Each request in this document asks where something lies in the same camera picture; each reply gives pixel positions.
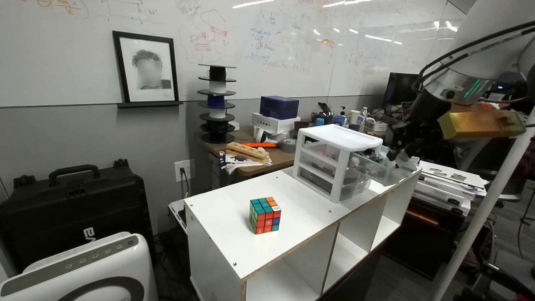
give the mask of white shelf unit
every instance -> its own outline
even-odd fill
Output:
[[[317,299],[390,234],[382,217],[401,220],[416,179],[369,177],[332,202],[285,169],[188,197],[190,281],[202,301]],[[265,195],[282,209],[280,227],[253,234],[248,200]]]
[[[330,200],[352,195],[357,170],[350,169],[350,155],[375,149],[382,140],[339,125],[300,129],[294,159],[294,177],[325,194]]]

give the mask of blue object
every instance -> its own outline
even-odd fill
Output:
[[[223,95],[207,95],[207,107],[223,108]]]
[[[315,117],[314,125],[324,125],[324,117]]]
[[[334,115],[334,124],[344,125],[345,117],[344,115]]]
[[[299,100],[275,95],[260,97],[260,113],[272,118],[297,117]]]

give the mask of whiteboard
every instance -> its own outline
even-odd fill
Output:
[[[0,107],[121,102],[111,30],[173,38],[180,100],[203,98],[198,63],[235,65],[237,98],[362,95],[389,70],[416,72],[447,48],[452,32],[432,21],[464,16],[444,0],[232,8],[243,1],[1,0]]]

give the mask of white cabinet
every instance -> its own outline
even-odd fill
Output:
[[[367,174],[332,202],[285,169],[188,197],[190,281],[203,301],[317,299],[399,226],[416,180]],[[282,209],[280,227],[253,234],[248,200],[267,195]]]

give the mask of computer monitor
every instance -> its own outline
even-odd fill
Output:
[[[416,83],[417,83],[417,73],[389,72],[382,107],[389,108],[390,105],[412,102],[417,95],[414,88]]]

